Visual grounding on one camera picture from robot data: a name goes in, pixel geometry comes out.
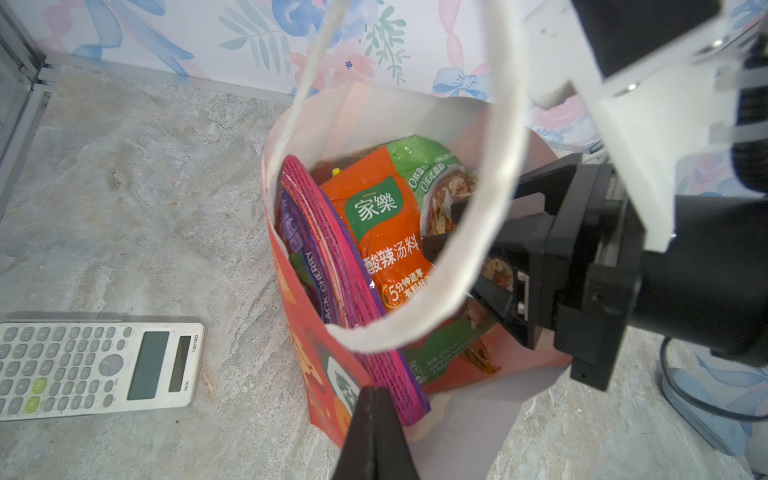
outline calculator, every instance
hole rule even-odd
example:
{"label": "calculator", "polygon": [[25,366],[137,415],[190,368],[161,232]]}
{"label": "calculator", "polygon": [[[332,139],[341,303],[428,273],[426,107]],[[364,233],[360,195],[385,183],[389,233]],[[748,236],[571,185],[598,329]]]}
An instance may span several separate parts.
{"label": "calculator", "polygon": [[201,323],[0,323],[0,421],[192,401]]}

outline white rope handle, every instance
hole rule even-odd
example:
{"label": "white rope handle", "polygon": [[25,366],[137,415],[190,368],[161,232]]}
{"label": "white rope handle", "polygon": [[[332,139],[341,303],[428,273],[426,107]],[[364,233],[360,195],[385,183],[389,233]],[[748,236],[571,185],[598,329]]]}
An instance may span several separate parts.
{"label": "white rope handle", "polygon": [[[404,306],[366,326],[343,329],[326,325],[328,333],[352,352],[377,353],[412,343],[432,331],[460,307],[475,282],[488,248],[505,219],[517,187],[528,146],[524,107],[525,60],[521,28],[514,22],[509,0],[485,0],[485,43],[492,67],[494,103],[485,135],[485,151],[475,195],[462,222],[445,245],[426,285]],[[280,168],[303,102],[310,92],[320,59],[339,27],[349,0],[336,0],[307,59],[286,127],[276,143],[267,172]]]}

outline wall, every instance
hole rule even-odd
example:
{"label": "wall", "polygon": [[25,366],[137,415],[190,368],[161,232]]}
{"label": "wall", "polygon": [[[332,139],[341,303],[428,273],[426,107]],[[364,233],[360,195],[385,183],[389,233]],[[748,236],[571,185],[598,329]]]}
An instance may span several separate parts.
{"label": "wall", "polygon": [[[328,0],[6,1],[46,53],[282,93],[296,87],[328,4]],[[540,2],[519,0],[520,15]],[[488,100],[491,75],[478,6],[479,0],[353,0],[323,59],[315,91],[357,80]],[[731,38],[757,22],[767,6],[768,0],[726,0],[733,19]],[[578,96],[549,111],[530,105],[528,118],[531,128],[550,142],[584,146],[598,139]],[[690,170],[685,175],[693,181],[679,184],[680,193],[696,193],[689,192],[688,185],[696,190],[695,183],[702,179],[698,183],[707,185],[701,188],[717,189],[715,175],[691,177],[696,162],[684,166],[682,171]]]}

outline marble floor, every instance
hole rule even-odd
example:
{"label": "marble floor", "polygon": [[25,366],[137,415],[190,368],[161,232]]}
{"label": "marble floor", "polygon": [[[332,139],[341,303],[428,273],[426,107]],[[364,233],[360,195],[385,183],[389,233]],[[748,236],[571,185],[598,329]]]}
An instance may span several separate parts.
{"label": "marble floor", "polygon": [[[3,315],[194,319],[208,337],[191,406],[4,422],[0,478],[330,477],[263,224],[260,155],[286,108],[65,69],[0,222]],[[750,478],[660,396],[658,342],[628,333],[608,393],[563,376],[524,404],[488,478]]]}

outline black cable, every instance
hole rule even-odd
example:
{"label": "black cable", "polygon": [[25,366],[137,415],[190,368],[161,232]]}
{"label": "black cable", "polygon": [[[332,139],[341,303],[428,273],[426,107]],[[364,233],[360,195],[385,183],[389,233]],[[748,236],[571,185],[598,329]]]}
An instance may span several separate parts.
{"label": "black cable", "polygon": [[714,405],[711,405],[710,403],[702,402],[701,400],[697,399],[696,397],[692,396],[691,394],[685,392],[682,388],[680,388],[677,382],[672,380],[672,377],[670,376],[670,373],[669,373],[669,369],[667,368],[667,346],[669,345],[671,340],[672,339],[667,336],[667,337],[664,337],[664,341],[661,342],[661,351],[659,352],[659,356],[661,359],[661,371],[664,373],[664,378],[667,379],[667,382],[670,384],[670,387],[672,388],[672,390],[676,394],[681,396],[683,400],[685,400],[686,402],[690,403],[691,405],[699,409],[702,409],[707,413],[711,413],[712,415],[717,415],[725,419],[736,420],[737,422],[768,421],[768,415],[763,415],[763,416],[742,415],[740,413],[731,412],[730,410],[724,410]]}

